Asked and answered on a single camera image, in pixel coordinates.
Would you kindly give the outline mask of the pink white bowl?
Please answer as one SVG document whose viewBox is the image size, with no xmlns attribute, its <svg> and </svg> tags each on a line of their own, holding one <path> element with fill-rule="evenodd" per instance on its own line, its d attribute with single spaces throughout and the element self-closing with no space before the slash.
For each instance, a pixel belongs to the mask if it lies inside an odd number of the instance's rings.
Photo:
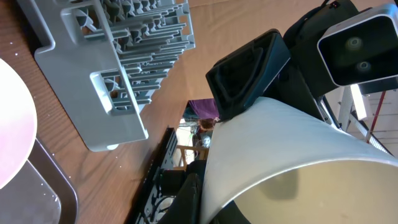
<svg viewBox="0 0 398 224">
<path fill-rule="evenodd" d="M 33 97 L 17 72 L 1 60 L 1 187 L 22 169 L 36 134 Z"/>
</svg>

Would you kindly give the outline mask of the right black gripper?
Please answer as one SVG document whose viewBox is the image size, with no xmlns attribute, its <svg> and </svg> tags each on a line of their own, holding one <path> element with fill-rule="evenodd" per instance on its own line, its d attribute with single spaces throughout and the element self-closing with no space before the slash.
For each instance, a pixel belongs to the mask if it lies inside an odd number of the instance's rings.
<svg viewBox="0 0 398 224">
<path fill-rule="evenodd" d="M 217 61 L 206 80 L 219 119 L 227 121 L 243 113 L 264 94 L 326 121 L 319 102 L 337 86 L 317 42 L 329 27 L 357 14 L 351 1 L 324 1 L 289 27 L 283 38 L 271 29 Z"/>
</svg>

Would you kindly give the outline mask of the small pale green cup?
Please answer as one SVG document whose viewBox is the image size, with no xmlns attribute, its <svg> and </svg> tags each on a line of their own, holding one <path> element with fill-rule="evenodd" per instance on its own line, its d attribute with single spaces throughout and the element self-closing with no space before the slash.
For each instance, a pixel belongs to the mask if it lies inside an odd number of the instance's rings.
<svg viewBox="0 0 398 224">
<path fill-rule="evenodd" d="M 396 223 L 397 159 L 260 97 L 213 131 L 200 222 L 230 203 L 250 223 Z"/>
</svg>

